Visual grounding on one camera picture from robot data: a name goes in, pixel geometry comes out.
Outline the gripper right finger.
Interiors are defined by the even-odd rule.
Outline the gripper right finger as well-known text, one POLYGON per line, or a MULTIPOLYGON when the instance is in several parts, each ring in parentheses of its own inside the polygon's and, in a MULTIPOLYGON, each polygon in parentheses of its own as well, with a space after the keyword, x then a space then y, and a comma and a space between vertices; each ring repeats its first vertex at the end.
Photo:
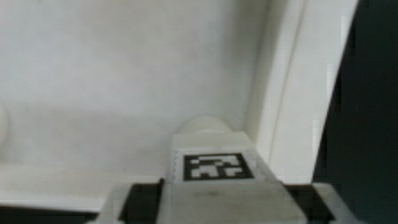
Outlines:
POLYGON ((312 187, 316 189, 328 211, 334 216, 334 219, 328 221, 328 224, 362 224, 362 221, 353 215, 353 212, 348 208, 348 205, 343 201, 343 198, 337 194, 332 185, 327 183, 314 183, 312 187))

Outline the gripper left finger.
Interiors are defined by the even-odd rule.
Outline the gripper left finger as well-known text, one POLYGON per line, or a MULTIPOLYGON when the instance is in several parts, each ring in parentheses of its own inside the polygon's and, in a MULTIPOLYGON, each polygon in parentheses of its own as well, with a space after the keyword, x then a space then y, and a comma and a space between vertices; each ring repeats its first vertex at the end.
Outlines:
POLYGON ((129 183, 122 183, 113 187, 104 200, 94 224, 122 224, 122 222, 119 221, 119 215, 122 212, 129 189, 129 183))

